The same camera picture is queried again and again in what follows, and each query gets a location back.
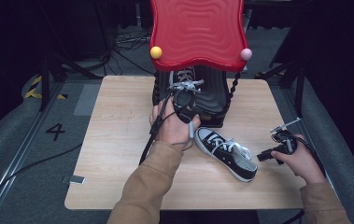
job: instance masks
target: tan sleeve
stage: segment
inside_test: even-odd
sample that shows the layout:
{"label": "tan sleeve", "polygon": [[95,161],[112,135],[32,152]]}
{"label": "tan sleeve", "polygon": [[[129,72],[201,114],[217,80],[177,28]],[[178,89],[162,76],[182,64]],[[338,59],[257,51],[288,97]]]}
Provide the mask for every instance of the tan sleeve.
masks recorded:
{"label": "tan sleeve", "polygon": [[304,186],[301,196],[306,223],[350,223],[345,208],[329,183]]}
{"label": "tan sleeve", "polygon": [[124,185],[108,223],[158,224],[163,196],[171,188],[182,155],[168,143],[154,142],[147,158]]}

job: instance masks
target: light wood tabletop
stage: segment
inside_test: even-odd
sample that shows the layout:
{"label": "light wood tabletop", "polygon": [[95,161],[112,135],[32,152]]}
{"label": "light wood tabletop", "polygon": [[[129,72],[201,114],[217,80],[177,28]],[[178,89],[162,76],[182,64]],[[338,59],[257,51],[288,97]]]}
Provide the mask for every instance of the light wood tabletop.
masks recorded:
{"label": "light wood tabletop", "polygon": [[[70,185],[67,208],[112,209],[120,199],[149,140],[153,84],[154,77],[104,78],[74,172],[85,182]],[[299,191],[303,179],[286,164],[256,157],[278,146],[270,130],[283,123],[268,84],[240,79],[223,127],[214,130],[251,150],[258,165],[255,178],[237,181],[226,166],[194,145],[184,152],[162,209],[303,208]]]}

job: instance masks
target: right hand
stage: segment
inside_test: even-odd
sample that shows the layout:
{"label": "right hand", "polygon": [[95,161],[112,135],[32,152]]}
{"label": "right hand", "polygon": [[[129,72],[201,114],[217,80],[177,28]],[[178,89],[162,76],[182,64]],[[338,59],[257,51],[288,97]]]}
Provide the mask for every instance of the right hand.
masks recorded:
{"label": "right hand", "polygon": [[[296,134],[295,136],[304,139],[302,135]],[[314,160],[313,156],[311,156],[308,148],[299,141],[297,141],[297,148],[293,154],[287,155],[282,152],[272,151],[272,156],[275,159],[284,161],[288,164],[295,174],[301,176],[305,180],[306,184],[327,181],[319,169],[319,165]]]}

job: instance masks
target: yellow ball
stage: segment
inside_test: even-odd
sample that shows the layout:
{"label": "yellow ball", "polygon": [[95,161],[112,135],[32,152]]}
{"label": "yellow ball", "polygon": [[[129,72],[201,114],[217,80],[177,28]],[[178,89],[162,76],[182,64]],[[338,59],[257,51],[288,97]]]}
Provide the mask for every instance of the yellow ball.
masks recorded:
{"label": "yellow ball", "polygon": [[150,50],[150,56],[153,58],[153,59],[160,59],[160,57],[162,57],[162,54],[163,54],[163,51],[161,48],[159,47],[153,47],[151,48]]}

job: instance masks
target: black and white sneaker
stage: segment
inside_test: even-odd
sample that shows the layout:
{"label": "black and white sneaker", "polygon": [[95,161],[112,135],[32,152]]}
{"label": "black and white sneaker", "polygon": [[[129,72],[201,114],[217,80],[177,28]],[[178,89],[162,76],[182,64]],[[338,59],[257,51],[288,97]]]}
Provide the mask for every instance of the black and white sneaker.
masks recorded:
{"label": "black and white sneaker", "polygon": [[194,67],[187,67],[183,70],[172,71],[170,72],[170,86],[173,86],[174,83],[184,82],[184,81],[194,81],[195,73]]}
{"label": "black and white sneaker", "polygon": [[238,180],[249,182],[255,177],[258,166],[251,161],[250,151],[234,139],[225,140],[218,133],[201,127],[197,129],[194,140],[205,154],[226,165]]}

